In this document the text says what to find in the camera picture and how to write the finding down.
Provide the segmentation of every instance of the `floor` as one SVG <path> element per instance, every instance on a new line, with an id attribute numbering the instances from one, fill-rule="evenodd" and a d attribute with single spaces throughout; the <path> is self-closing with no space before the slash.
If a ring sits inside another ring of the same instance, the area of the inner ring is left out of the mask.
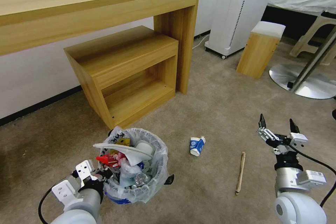
<path id="1" fill-rule="evenodd" d="M 314 100 L 278 87 L 268 76 L 278 63 L 304 64 L 288 56 L 291 41 L 281 42 L 261 79 L 235 72 L 242 51 L 228 59 L 194 49 L 187 95 L 169 102 L 135 122 L 167 144 L 168 170 L 175 174 L 147 204 L 116 205 L 104 199 L 103 223 L 280 223 L 273 210 L 275 157 L 256 134 L 260 113 L 267 127 L 289 133 L 289 118 L 310 140 L 306 153 L 336 164 L 336 100 Z M 336 60 L 319 67 L 336 79 Z M 0 223 L 39 223 L 37 206 L 53 184 L 75 165 L 98 154 L 108 128 L 88 105 L 83 92 L 51 104 L 0 127 Z M 191 156 L 189 138 L 205 135 L 200 157 Z M 241 152 L 247 153 L 241 193 L 235 196 Z M 334 182 L 324 167 L 300 158 L 304 168 L 323 172 L 328 185 L 311 196 L 320 202 Z M 329 223 L 336 223 L 336 195 L 325 204 Z M 49 195 L 43 214 L 50 223 L 62 205 Z"/>

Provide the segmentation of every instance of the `blue and white cup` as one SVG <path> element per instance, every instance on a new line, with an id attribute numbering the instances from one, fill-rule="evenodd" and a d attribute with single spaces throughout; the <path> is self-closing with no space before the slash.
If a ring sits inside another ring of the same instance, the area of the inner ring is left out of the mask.
<path id="1" fill-rule="evenodd" d="M 202 148 L 205 144 L 205 137 L 201 138 L 190 138 L 190 154 L 194 156 L 199 156 L 201 154 Z"/>

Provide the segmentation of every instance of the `white cushion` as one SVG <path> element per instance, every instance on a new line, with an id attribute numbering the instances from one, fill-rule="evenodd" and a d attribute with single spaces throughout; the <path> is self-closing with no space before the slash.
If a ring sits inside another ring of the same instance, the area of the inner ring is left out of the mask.
<path id="1" fill-rule="evenodd" d="M 282 24 L 259 21 L 251 32 L 281 38 L 286 26 Z"/>

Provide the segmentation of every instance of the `red plastic item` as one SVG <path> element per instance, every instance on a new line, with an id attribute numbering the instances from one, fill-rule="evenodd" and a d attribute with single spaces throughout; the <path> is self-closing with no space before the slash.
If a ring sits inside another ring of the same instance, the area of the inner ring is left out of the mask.
<path id="1" fill-rule="evenodd" d="M 104 156 L 98 156 L 98 157 L 96 157 L 96 159 L 100 163 L 103 163 L 103 164 L 105 164 L 107 166 L 110 166 L 110 167 L 117 168 L 117 167 L 120 167 L 119 160 L 122 159 L 122 158 L 125 158 L 125 157 L 126 156 L 123 153 L 118 152 L 117 154 L 114 154 L 113 156 L 107 154 L 107 155 L 104 155 Z"/>
<path id="2" fill-rule="evenodd" d="M 104 155 L 104 156 L 99 156 L 96 157 L 96 159 L 100 162 L 103 163 L 107 166 L 110 167 L 119 167 L 119 162 L 118 160 L 114 159 L 111 155 Z"/>

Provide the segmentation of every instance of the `wooden desk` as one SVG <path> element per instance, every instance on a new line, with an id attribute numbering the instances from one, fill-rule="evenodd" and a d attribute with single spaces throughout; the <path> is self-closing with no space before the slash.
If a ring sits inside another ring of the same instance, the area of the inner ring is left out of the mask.
<path id="1" fill-rule="evenodd" d="M 0 56 L 154 16 L 179 41 L 176 88 L 187 92 L 198 0 L 0 0 Z"/>

